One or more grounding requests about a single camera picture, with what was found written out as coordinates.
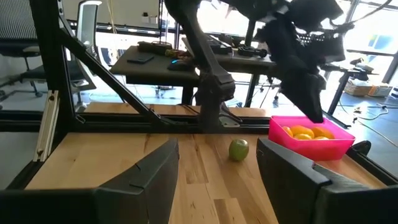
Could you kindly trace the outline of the black computer mouse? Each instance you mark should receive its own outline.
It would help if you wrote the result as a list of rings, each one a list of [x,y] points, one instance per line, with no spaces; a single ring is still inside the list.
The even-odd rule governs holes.
[[[194,65],[189,60],[174,59],[167,69],[172,71],[191,71],[194,69]]]

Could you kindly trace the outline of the cardboard box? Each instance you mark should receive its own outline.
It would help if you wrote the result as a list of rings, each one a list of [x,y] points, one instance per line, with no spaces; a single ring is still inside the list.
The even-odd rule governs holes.
[[[349,79],[344,92],[352,96],[387,97],[392,89],[393,86],[386,83]]]

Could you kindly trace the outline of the black aluminium table frame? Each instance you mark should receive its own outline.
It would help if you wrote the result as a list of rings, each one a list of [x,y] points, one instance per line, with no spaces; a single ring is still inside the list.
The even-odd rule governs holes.
[[[123,86],[110,71],[105,69],[91,51],[86,48],[73,34],[63,15],[62,0],[29,0],[35,30],[47,84],[50,90],[58,90],[60,98],[61,119],[57,123],[57,134],[69,132],[129,132],[129,133],[233,133],[233,134],[269,134],[268,118],[245,117],[238,127],[220,126],[206,131],[199,123],[199,115],[167,115],[161,116],[148,108],[136,95]],[[77,116],[73,109],[70,74],[65,59],[65,51],[69,50],[88,70],[97,74],[124,101],[132,106],[134,115],[124,114],[120,118],[115,115],[94,114],[88,118]]]

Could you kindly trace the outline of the dark grey desk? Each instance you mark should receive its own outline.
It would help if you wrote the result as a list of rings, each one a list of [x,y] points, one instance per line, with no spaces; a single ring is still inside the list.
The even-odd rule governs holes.
[[[192,102],[193,89],[199,84],[199,76],[195,72],[171,71],[167,67],[172,61],[166,56],[156,55],[145,64],[128,62],[129,59],[139,55],[136,46],[130,46],[120,59],[111,67],[110,72],[115,75],[124,75],[128,84],[181,86],[183,88],[182,103]],[[269,67],[274,65],[268,56],[245,57],[237,53],[228,55],[215,55],[218,63],[228,72],[248,73],[251,75],[245,107],[249,107],[255,86],[259,77],[265,75]]]

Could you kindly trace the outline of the striped mesh office chair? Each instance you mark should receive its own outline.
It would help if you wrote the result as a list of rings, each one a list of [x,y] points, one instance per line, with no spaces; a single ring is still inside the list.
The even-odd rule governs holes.
[[[0,55],[23,58],[26,71],[6,82],[12,85],[16,81],[28,80],[36,97],[42,92],[35,85],[28,58],[40,56],[40,49],[35,31],[34,20],[29,0],[0,0]]]

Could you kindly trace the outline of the black smartphone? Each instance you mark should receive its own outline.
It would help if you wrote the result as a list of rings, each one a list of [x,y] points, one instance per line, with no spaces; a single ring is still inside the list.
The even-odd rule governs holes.
[[[142,65],[147,62],[150,62],[153,59],[154,59],[154,55],[152,55],[152,54],[137,54],[137,55],[133,55],[132,57],[128,58],[127,62]]]

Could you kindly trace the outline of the black background stand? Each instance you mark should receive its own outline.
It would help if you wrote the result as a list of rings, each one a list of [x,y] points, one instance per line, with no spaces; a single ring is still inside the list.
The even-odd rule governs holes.
[[[336,107],[337,107],[338,103],[340,102],[340,98],[343,94],[345,86],[350,77],[359,78],[362,81],[368,81],[369,75],[376,75],[376,73],[373,73],[374,69],[372,67],[363,63],[362,58],[352,60],[349,64],[350,64],[350,66],[344,67],[341,65],[327,63],[320,67],[322,70],[324,70],[326,72],[342,72],[343,73],[342,77],[339,79],[338,88],[337,88],[336,93],[332,99],[330,107],[327,111],[327,114],[329,116],[333,116],[333,113],[335,112]]]

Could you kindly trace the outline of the green lime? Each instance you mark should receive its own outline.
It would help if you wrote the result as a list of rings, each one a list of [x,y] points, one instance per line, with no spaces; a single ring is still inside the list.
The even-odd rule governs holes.
[[[249,144],[244,139],[234,139],[229,145],[229,158],[232,161],[243,161],[249,152]]]

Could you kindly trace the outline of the dark brown box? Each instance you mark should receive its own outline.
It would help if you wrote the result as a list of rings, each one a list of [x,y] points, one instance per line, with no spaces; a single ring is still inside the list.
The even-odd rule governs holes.
[[[139,52],[151,53],[151,54],[156,54],[156,55],[165,55],[166,51],[167,50],[172,50],[173,47],[168,42],[159,42],[159,41],[145,42],[145,41],[140,41],[140,42],[137,43],[137,49],[138,49]]]

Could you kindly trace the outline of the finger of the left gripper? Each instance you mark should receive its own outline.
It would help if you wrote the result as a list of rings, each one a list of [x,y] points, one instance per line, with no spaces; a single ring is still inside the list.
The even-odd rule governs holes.
[[[311,73],[305,64],[279,64],[281,92],[312,122],[323,122],[320,92],[324,79]]]

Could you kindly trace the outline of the white-backed office chair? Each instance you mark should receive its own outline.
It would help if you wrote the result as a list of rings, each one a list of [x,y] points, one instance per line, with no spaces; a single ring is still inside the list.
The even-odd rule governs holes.
[[[76,37],[93,53],[96,52],[96,18],[101,4],[97,0],[84,0],[78,4]]]

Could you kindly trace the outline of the silver aluminium bracket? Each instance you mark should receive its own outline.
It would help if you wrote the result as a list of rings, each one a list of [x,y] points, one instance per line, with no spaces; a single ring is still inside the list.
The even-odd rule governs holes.
[[[51,154],[53,137],[58,119],[59,103],[58,90],[49,90],[40,123],[39,135],[33,158],[34,162],[45,162]]]

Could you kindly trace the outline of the black screw clamp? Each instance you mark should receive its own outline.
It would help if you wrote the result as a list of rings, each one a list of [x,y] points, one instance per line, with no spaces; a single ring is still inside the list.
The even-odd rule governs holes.
[[[238,54],[246,57],[258,56],[260,58],[264,58],[268,55],[267,50],[265,49],[256,49],[254,47],[238,47]]]

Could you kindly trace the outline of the pink plastic basket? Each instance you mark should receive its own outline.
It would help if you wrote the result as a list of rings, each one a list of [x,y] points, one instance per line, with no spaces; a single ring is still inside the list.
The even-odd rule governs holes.
[[[285,130],[286,127],[294,126],[325,129],[333,138],[296,139]],[[306,116],[272,116],[269,122],[269,140],[314,161],[332,161],[341,159],[356,138],[328,118],[324,118],[322,123],[313,123]]]

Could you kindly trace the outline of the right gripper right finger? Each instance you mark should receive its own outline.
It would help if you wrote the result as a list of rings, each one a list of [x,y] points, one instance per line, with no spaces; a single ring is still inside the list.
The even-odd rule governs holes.
[[[279,224],[354,224],[351,199],[370,190],[268,139],[257,140],[256,158]]]

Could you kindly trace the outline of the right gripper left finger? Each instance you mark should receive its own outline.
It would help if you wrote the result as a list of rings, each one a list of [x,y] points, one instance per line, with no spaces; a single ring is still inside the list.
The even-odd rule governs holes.
[[[178,179],[178,141],[169,139],[94,192],[99,224],[168,224]]]

